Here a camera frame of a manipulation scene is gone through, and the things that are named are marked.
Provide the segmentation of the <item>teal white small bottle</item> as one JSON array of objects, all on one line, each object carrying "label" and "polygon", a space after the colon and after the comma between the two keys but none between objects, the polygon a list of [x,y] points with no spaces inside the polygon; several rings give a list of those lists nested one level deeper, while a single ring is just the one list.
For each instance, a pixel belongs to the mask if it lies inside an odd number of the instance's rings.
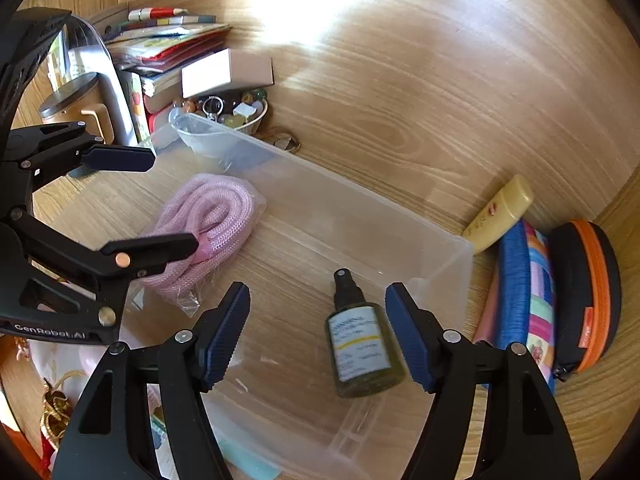
[{"label": "teal white small bottle", "polygon": [[253,480],[274,480],[282,474],[280,468],[243,448],[239,443],[226,438],[218,439],[217,442],[224,459]]}]

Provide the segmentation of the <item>dark green spray bottle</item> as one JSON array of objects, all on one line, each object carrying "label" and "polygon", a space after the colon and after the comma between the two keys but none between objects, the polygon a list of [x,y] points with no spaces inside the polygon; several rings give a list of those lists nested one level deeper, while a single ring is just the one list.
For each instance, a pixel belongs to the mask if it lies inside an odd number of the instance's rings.
[{"label": "dark green spray bottle", "polygon": [[333,279],[326,336],[337,394],[363,398],[398,386],[406,372],[383,308],[366,299],[348,269],[336,270]]}]

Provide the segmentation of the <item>red gold charm pouch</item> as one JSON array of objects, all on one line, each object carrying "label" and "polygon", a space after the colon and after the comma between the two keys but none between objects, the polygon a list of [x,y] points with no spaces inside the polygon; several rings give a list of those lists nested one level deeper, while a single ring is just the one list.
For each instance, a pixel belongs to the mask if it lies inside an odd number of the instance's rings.
[{"label": "red gold charm pouch", "polygon": [[[24,337],[14,337],[17,346],[16,358],[30,364],[29,341]],[[35,461],[37,474],[43,479],[51,478],[56,454],[70,423],[74,406],[62,391],[55,389],[46,380],[39,379],[40,403],[36,409],[41,456]]]}]

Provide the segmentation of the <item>white drawstring fabric pouch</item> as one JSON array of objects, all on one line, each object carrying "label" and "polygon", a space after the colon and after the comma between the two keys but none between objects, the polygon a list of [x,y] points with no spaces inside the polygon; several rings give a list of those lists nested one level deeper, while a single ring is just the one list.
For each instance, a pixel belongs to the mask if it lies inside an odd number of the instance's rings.
[{"label": "white drawstring fabric pouch", "polygon": [[103,346],[29,341],[30,360],[42,380],[62,391],[73,405],[105,353]]}]

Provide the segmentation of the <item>brown mug with lid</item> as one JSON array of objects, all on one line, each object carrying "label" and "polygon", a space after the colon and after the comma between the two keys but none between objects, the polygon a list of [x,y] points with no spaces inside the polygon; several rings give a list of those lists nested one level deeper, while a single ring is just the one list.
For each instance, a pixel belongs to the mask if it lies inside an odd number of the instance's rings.
[{"label": "brown mug with lid", "polygon": [[52,92],[40,105],[39,115],[45,124],[83,122],[88,133],[100,136],[106,144],[115,141],[110,112],[95,72],[82,74]]}]

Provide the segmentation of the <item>silver metal bookend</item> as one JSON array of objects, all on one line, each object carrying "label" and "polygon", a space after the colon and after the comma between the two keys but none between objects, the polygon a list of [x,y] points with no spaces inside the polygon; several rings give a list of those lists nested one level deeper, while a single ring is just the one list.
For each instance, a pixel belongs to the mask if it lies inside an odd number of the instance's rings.
[{"label": "silver metal bookend", "polygon": [[77,77],[95,73],[104,104],[109,112],[115,113],[112,119],[115,143],[126,146],[139,143],[111,53],[88,21],[72,14],[55,37],[44,65],[53,90]]}]

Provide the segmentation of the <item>stack of books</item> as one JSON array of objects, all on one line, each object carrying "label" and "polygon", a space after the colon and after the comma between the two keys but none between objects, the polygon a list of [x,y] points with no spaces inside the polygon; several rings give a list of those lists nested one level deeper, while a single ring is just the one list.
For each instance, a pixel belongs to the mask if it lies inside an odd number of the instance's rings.
[{"label": "stack of books", "polygon": [[231,26],[210,14],[130,22],[123,4],[98,16],[99,32],[125,92],[140,142],[168,123],[175,101],[183,99],[181,70],[224,48]]}]

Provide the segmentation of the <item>blue colourful fabric pouch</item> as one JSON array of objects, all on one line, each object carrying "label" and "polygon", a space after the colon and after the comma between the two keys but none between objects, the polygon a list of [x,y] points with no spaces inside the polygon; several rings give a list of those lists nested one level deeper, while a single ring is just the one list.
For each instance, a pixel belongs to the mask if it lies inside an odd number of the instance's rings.
[{"label": "blue colourful fabric pouch", "polygon": [[554,283],[547,239],[520,220],[500,238],[498,260],[473,340],[524,344],[554,388]]}]

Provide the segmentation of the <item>white bowl of beads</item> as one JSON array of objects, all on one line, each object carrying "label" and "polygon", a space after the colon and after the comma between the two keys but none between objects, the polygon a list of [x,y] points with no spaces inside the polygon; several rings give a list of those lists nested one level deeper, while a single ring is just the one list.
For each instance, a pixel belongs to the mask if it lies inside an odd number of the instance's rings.
[{"label": "white bowl of beads", "polygon": [[168,122],[191,113],[252,136],[269,108],[265,88],[227,91],[175,101]]}]

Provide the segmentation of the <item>red white marker pen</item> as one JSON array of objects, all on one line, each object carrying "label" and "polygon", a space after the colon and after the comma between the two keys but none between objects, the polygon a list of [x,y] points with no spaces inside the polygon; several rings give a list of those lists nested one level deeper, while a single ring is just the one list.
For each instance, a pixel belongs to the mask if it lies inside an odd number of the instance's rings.
[{"label": "red white marker pen", "polygon": [[183,8],[161,8],[153,6],[152,8],[140,8],[131,10],[128,13],[130,22],[142,22],[149,20],[158,20],[159,18],[172,18],[173,16],[186,15],[189,11]]}]

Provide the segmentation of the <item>white cardboard box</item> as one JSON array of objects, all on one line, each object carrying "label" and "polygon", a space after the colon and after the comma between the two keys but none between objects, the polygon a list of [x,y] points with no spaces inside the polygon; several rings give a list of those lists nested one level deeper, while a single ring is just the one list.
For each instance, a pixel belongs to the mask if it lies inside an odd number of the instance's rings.
[{"label": "white cardboard box", "polygon": [[273,84],[270,56],[238,49],[224,49],[206,55],[181,70],[184,98],[270,87]]}]

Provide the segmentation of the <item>black orange zipper case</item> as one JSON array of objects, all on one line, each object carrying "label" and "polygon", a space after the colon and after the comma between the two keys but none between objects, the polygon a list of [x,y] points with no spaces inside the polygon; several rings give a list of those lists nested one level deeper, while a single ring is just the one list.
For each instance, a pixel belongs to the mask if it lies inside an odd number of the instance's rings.
[{"label": "black orange zipper case", "polygon": [[573,220],[549,235],[555,286],[553,377],[565,382],[593,367],[611,347],[620,324],[620,267],[605,232]]}]

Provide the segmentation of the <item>clear plastic storage bin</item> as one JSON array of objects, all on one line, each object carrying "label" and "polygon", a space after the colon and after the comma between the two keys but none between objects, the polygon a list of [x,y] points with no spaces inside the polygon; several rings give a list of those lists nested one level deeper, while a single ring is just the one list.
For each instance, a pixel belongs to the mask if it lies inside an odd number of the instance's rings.
[{"label": "clear plastic storage bin", "polygon": [[140,290],[126,329],[146,344],[191,325],[230,283],[250,288],[250,316],[224,380],[204,399],[218,437],[299,479],[397,479],[431,407],[413,382],[376,396],[335,390],[326,318],[336,270],[382,302],[405,284],[442,326],[461,330],[472,273],[462,238],[299,157],[242,133],[185,119],[160,129],[143,182],[159,203],[194,174],[247,180],[266,206],[241,251],[187,308]]}]

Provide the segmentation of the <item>yellow lotion tube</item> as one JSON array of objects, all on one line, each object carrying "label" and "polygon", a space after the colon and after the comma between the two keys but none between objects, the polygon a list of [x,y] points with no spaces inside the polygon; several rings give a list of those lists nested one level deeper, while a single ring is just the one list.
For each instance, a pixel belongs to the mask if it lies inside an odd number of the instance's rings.
[{"label": "yellow lotion tube", "polygon": [[498,242],[524,216],[534,198],[532,187],[520,174],[503,185],[462,232],[473,245],[474,254]]}]

